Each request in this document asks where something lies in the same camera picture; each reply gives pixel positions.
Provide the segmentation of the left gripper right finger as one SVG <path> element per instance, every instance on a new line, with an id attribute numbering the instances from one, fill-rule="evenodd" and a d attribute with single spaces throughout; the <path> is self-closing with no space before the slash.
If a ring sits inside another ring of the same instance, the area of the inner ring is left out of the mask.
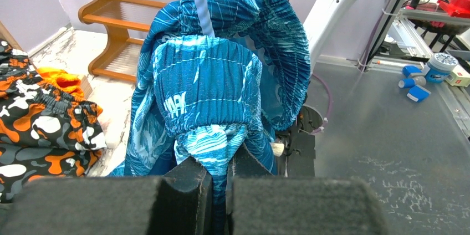
<path id="1" fill-rule="evenodd" d="M 362 180 L 272 175 L 245 147 L 229 163 L 229 234 L 389 234 Z"/>

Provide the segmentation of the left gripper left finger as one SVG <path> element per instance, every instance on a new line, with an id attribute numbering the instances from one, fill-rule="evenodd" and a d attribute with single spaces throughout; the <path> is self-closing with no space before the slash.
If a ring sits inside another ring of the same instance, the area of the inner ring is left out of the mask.
<path id="1" fill-rule="evenodd" d="M 194 159 L 163 176 L 41 178 L 16 195 L 2 234 L 209 234 L 211 175 Z"/>

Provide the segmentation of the blue patterned shorts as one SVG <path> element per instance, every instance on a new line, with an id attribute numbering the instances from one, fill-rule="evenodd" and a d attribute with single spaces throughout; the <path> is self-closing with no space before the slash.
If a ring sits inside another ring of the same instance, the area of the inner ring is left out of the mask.
<path id="1" fill-rule="evenodd" d="M 271 147 L 310 78 L 305 30 L 288 0 L 195 0 L 159 10 L 141 47 L 124 161 L 114 176 L 163 175 L 192 157 L 212 176 L 213 233 L 224 234 L 229 162 L 241 147 L 277 173 Z"/>

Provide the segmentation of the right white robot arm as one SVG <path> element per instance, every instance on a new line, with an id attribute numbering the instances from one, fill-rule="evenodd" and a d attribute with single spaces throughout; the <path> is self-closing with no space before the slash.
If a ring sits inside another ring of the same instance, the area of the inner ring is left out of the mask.
<path id="1" fill-rule="evenodd" d="M 357 0 L 316 0 L 303 23 L 309 44 L 310 72 L 338 21 Z"/>

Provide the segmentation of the orange camo shorts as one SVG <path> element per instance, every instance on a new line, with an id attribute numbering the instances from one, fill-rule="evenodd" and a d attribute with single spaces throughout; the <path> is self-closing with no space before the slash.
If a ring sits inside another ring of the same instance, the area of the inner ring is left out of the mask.
<path id="1" fill-rule="evenodd" d="M 99 108 L 47 83 L 1 40 L 1 202 L 30 181 L 82 177 L 106 148 Z"/>

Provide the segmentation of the wooden drying rack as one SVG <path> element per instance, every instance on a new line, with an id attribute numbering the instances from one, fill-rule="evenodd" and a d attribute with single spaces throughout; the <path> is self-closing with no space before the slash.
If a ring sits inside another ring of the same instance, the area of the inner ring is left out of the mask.
<path id="1" fill-rule="evenodd" d="M 130 32 L 146 34 L 164 2 L 151 0 L 92 0 L 78 11 L 84 24 L 102 24 L 107 32 L 107 44 L 92 60 L 88 72 L 94 76 L 134 83 L 143 40 Z"/>

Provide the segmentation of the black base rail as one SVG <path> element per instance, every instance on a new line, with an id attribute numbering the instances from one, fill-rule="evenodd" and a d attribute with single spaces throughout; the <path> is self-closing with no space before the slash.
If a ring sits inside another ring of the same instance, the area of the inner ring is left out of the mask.
<path id="1" fill-rule="evenodd" d="M 321 133 L 324 118 L 309 105 L 303 105 L 294 124 L 276 133 L 283 153 L 277 157 L 278 175 L 284 177 L 314 177 L 316 159 L 315 136 Z"/>

